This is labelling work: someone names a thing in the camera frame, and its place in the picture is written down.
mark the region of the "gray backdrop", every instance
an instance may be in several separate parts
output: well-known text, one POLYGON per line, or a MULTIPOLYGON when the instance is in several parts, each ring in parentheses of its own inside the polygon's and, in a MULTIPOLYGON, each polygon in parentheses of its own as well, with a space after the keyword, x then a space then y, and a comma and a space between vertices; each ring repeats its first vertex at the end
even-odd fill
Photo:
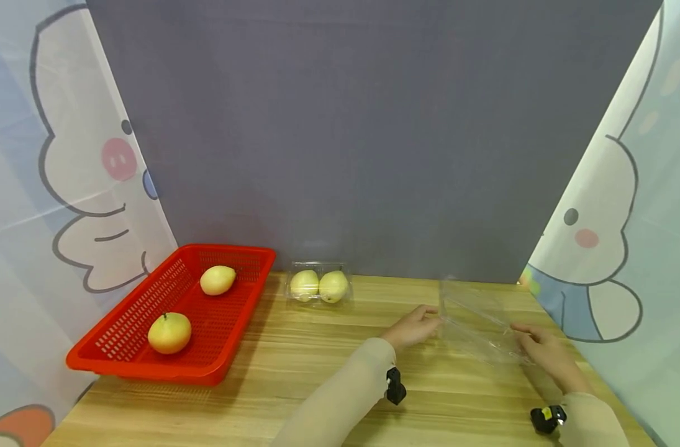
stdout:
POLYGON ((88 0, 179 244, 515 282, 659 0, 88 0))

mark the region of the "hand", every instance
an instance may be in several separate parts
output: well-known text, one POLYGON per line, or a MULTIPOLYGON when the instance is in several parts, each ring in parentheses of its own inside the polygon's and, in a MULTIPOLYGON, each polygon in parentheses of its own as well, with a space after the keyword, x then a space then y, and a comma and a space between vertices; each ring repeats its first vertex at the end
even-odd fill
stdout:
POLYGON ((394 325, 381 335, 392 345, 394 352, 398 353, 404 348, 421 343, 428 339, 442 324, 437 316, 438 310, 434 306, 421 305, 409 314, 401 317, 394 325))
POLYGON ((588 378, 578 367, 571 353, 548 330, 536 326, 514 323, 517 340, 531 359, 556 382, 564 392, 588 392, 595 394, 588 378))

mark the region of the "forearm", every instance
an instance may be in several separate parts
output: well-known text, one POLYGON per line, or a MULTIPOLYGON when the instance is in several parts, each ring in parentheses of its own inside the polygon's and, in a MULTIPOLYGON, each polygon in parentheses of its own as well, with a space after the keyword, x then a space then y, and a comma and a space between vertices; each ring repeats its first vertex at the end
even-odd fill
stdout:
POLYGON ((568 419, 561 428, 564 447, 628 447, 623 428, 610 406, 587 392, 570 392, 563 407, 568 419))
POLYGON ((272 447, 340 446, 387 391, 392 346, 370 338, 293 413, 272 447))

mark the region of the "wood grain tabletop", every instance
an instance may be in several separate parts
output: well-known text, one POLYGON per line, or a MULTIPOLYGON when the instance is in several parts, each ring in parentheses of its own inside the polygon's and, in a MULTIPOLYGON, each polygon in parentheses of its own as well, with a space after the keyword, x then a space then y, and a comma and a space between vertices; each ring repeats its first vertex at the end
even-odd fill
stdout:
MULTIPOLYGON (((268 278, 225 380, 216 387, 101 377, 44 444, 52 446, 266 446, 284 420, 343 365, 364 339, 419 304, 438 302, 428 279, 353 278, 350 309, 289 309, 283 277, 268 278)), ((490 296, 513 321, 564 335, 523 286, 462 283, 490 296)), ((654 446, 572 347, 598 395, 616 411, 633 447, 654 446)), ((536 367, 491 366, 436 338, 401 353, 407 387, 400 406, 380 401, 345 446, 551 446, 528 411, 560 392, 536 367)))

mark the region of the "basket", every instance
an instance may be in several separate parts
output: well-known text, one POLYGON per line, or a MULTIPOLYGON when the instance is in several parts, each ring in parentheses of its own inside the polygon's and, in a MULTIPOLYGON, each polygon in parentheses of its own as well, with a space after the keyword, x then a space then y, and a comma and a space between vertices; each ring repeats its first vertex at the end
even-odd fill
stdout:
POLYGON ((267 248, 181 246, 71 349, 66 365, 100 375, 217 385, 235 356, 274 259, 267 248), (199 279, 218 264, 235 269, 235 282, 223 295, 207 296, 199 279), (157 353, 147 340, 148 329, 163 312, 180 312, 192 326, 188 345, 170 356, 157 353))

